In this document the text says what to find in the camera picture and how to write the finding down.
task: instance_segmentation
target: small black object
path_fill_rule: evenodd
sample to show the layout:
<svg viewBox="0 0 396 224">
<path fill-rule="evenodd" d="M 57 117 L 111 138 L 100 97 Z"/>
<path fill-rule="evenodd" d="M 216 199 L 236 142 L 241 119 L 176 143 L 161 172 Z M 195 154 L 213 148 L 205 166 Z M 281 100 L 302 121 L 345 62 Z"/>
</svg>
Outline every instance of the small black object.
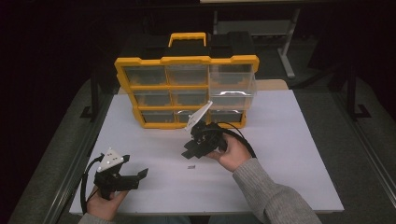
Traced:
<svg viewBox="0 0 396 224">
<path fill-rule="evenodd" d="M 128 160 L 129 155 L 123 156 L 123 163 L 108 168 L 101 173 L 96 172 L 93 183 L 99 188 L 102 198 L 109 200 L 111 192 L 137 189 L 139 181 L 147 176 L 149 169 L 145 169 L 137 175 L 120 175 L 121 166 Z"/>
<path fill-rule="evenodd" d="M 245 145 L 252 158 L 257 158 L 253 148 L 243 136 L 221 128 L 217 123 L 211 122 L 206 125 L 206 123 L 201 120 L 192 127 L 192 140 L 184 145 L 184 148 L 186 148 L 187 151 L 181 153 L 181 155 L 188 160 L 192 157 L 200 159 L 207 153 L 214 151 L 216 148 L 226 150 L 227 142 L 222 137 L 224 133 L 235 137 Z"/>
</svg>

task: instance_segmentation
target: person's right hand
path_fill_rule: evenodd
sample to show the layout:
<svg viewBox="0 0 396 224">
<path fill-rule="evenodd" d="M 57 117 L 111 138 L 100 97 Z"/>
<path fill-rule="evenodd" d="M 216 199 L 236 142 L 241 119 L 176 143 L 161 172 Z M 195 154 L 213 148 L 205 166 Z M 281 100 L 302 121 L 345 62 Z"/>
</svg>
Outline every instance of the person's right hand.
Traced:
<svg viewBox="0 0 396 224">
<path fill-rule="evenodd" d="M 251 158 L 247 148 L 236 138 L 224 133 L 224 140 L 227 142 L 227 150 L 209 152 L 206 156 L 220 163 L 228 171 L 234 172 L 242 163 Z"/>
</svg>

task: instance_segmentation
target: plastic drawer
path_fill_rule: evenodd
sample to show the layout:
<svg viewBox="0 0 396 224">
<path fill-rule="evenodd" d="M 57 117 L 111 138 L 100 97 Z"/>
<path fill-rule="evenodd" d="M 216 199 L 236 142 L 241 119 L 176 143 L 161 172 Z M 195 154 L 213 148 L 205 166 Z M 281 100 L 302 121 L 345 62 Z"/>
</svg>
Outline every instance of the plastic drawer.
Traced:
<svg viewBox="0 0 396 224">
<path fill-rule="evenodd" d="M 213 90 L 210 92 L 210 100 L 213 101 L 214 109 L 237 109 L 247 110 L 253 101 L 255 91 L 247 90 Z"/>
<path fill-rule="evenodd" d="M 209 110 L 212 122 L 241 122 L 243 111 L 240 110 Z"/>
<path fill-rule="evenodd" d="M 207 90 L 174 90 L 171 91 L 174 105 L 205 105 Z"/>
<path fill-rule="evenodd" d="M 165 85 L 166 75 L 163 66 L 127 66 L 123 67 L 132 85 Z"/>
<path fill-rule="evenodd" d="M 171 85 L 206 85 L 207 65 L 173 64 L 165 66 Z"/>
<path fill-rule="evenodd" d="M 187 123 L 189 121 L 189 115 L 195 113 L 195 110 L 178 110 L 175 111 L 176 120 L 180 123 Z M 202 116 L 202 121 L 206 121 L 206 114 Z"/>
<path fill-rule="evenodd" d="M 134 91 L 138 105 L 170 105 L 169 91 Z"/>
<path fill-rule="evenodd" d="M 247 89 L 254 80 L 251 64 L 216 64 L 209 66 L 210 88 Z"/>
<path fill-rule="evenodd" d="M 146 123 L 173 123 L 175 122 L 172 110 L 142 110 L 142 117 Z"/>
</svg>

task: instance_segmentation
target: yellow storage organizer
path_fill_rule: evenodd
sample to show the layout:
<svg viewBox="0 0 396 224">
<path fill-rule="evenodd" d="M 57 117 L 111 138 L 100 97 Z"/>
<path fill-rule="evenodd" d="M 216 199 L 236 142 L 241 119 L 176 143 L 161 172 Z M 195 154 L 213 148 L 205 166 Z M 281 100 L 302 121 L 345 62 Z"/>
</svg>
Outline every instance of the yellow storage organizer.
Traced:
<svg viewBox="0 0 396 224">
<path fill-rule="evenodd" d="M 143 128 L 184 128 L 208 100 L 207 123 L 242 128 L 256 93 L 259 58 L 246 32 L 133 35 L 115 66 Z"/>
</svg>

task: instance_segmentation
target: dark background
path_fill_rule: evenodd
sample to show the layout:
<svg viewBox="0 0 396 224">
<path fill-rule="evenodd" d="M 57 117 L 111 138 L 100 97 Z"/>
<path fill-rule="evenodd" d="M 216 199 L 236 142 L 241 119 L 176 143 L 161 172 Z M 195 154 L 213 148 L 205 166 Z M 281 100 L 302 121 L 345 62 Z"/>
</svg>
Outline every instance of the dark background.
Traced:
<svg viewBox="0 0 396 224">
<path fill-rule="evenodd" d="M 326 69 L 339 61 L 353 65 L 396 119 L 395 6 L 391 1 L 345 2 L 303 7 L 294 38 L 319 39 L 312 67 Z M 113 63 L 129 34 L 211 33 L 210 9 L 128 10 L 147 3 L 0 2 L 1 223 L 7 222 L 79 87 L 92 72 L 115 74 Z M 276 10 L 278 16 L 289 13 L 287 6 Z M 263 14 L 256 7 L 229 15 L 257 19 Z M 99 81 L 105 91 L 117 85 L 115 77 Z"/>
</svg>

